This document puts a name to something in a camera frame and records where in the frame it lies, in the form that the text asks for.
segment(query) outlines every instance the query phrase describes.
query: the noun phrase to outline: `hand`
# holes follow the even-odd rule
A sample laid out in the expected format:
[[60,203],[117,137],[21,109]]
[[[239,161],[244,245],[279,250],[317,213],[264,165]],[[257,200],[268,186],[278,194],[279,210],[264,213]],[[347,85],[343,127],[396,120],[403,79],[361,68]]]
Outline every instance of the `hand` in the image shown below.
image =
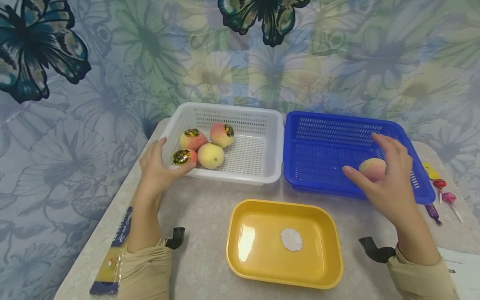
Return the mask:
[[386,177],[374,183],[352,167],[344,166],[343,172],[393,225],[408,227],[410,218],[420,216],[410,185],[413,159],[399,141],[376,133],[372,138],[385,150]]
[[196,167],[195,163],[189,163],[172,170],[165,167],[162,161],[162,147],[166,141],[166,137],[159,141],[154,141],[139,160],[140,168],[142,169],[139,190],[141,190],[142,195],[146,195],[149,198],[157,199],[178,178]]

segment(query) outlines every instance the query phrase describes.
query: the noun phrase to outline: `peach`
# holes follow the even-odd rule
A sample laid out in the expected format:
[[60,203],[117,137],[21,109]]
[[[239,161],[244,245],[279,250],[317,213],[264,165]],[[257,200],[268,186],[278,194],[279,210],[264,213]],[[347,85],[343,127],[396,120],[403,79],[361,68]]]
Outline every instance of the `peach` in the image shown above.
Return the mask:
[[223,164],[224,155],[222,147],[207,143],[198,150],[198,161],[206,169],[215,169]]
[[210,129],[210,140],[213,144],[225,148],[235,141],[235,132],[232,126],[217,122]]
[[189,162],[197,163],[198,156],[192,149],[180,149],[173,154],[173,164],[183,166]]
[[184,131],[180,137],[180,147],[192,149],[193,151],[198,151],[206,143],[208,143],[207,137],[196,128]]
[[372,182],[385,178],[387,164],[379,158],[370,158],[360,164],[359,171]]

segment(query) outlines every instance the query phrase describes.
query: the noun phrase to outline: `black clip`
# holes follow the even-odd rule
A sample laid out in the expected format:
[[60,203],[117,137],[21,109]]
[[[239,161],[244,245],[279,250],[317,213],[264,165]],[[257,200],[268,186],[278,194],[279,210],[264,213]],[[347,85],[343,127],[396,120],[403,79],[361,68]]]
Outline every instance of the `black clip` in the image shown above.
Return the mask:
[[172,250],[175,250],[183,244],[184,238],[185,238],[185,228],[175,227],[173,229],[173,237],[167,240],[167,243],[165,244],[165,246],[169,247]]
[[388,262],[390,257],[395,256],[396,254],[395,249],[392,247],[383,247],[378,249],[372,237],[361,238],[359,239],[359,242],[367,256],[378,263],[385,264]]

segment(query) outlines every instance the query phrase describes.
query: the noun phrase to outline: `white plastic basket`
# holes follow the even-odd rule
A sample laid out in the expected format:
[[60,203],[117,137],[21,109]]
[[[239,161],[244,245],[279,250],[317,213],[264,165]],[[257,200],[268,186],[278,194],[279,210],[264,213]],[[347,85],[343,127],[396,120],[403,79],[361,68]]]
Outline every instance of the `white plastic basket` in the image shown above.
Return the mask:
[[235,142],[226,147],[225,160],[214,170],[195,168],[188,176],[220,181],[263,185],[280,178],[283,161],[283,117],[276,111],[230,105],[187,102],[180,105],[167,124],[163,136],[165,165],[172,165],[172,156],[180,149],[180,136],[190,128],[202,131],[210,140],[215,122],[230,124]]

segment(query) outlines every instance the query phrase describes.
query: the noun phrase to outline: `white paper piece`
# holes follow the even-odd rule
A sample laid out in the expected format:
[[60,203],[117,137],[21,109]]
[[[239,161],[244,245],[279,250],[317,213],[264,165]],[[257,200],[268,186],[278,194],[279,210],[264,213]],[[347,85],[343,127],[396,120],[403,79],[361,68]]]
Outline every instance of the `white paper piece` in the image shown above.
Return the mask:
[[438,248],[443,256],[450,276],[456,285],[461,300],[480,300],[478,270],[480,255],[473,255]]
[[301,236],[295,229],[287,228],[280,234],[282,243],[290,251],[300,251],[302,247]]

